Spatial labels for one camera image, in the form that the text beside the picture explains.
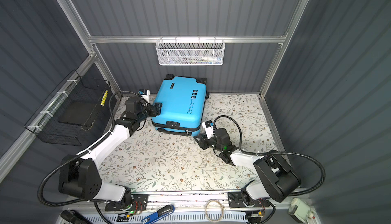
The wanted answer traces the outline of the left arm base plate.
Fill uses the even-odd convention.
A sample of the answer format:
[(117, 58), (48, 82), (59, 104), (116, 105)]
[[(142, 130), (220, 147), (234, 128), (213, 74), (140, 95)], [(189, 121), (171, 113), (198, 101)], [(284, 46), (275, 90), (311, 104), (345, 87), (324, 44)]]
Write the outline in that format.
[(108, 202), (105, 206), (106, 212), (113, 211), (145, 211), (148, 204), (148, 194), (133, 194), (131, 204), (119, 202)]

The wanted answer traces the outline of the blue hard-shell suitcase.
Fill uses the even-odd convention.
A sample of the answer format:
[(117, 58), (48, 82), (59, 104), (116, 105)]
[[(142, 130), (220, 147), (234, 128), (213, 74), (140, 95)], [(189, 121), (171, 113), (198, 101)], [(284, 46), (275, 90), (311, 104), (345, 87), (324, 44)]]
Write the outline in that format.
[(161, 103), (161, 113), (152, 117), (151, 123), (162, 133), (197, 136), (208, 98), (207, 78), (167, 74), (154, 100)]

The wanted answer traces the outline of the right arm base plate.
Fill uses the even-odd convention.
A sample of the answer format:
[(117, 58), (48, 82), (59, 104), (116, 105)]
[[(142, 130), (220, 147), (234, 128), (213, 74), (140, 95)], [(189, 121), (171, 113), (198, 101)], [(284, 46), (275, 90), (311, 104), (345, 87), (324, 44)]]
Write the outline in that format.
[(230, 208), (265, 208), (270, 204), (263, 199), (252, 199), (246, 192), (231, 191), (228, 192), (228, 201)]

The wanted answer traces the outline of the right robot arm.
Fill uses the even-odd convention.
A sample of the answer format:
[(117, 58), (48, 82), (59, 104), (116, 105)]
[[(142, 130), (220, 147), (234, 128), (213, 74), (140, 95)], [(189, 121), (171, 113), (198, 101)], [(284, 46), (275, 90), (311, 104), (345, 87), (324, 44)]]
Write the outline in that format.
[[(246, 167), (254, 170), (258, 180), (250, 181), (241, 189), (240, 197), (245, 205), (253, 205), (259, 199), (271, 198), (278, 203), (287, 197), (296, 197), (311, 193), (325, 182), (326, 171), (324, 166), (315, 158), (296, 152), (276, 151), (249, 152), (243, 150), (243, 134), (239, 130), (239, 145), (235, 146), (226, 129), (219, 128), (216, 120), (202, 123), (204, 133), (194, 136), (194, 140), (203, 150), (211, 148), (226, 164)], [(313, 162), (320, 169), (320, 179), (312, 187), (297, 191), (301, 179), (291, 165), (284, 159), (285, 155), (305, 158)]]

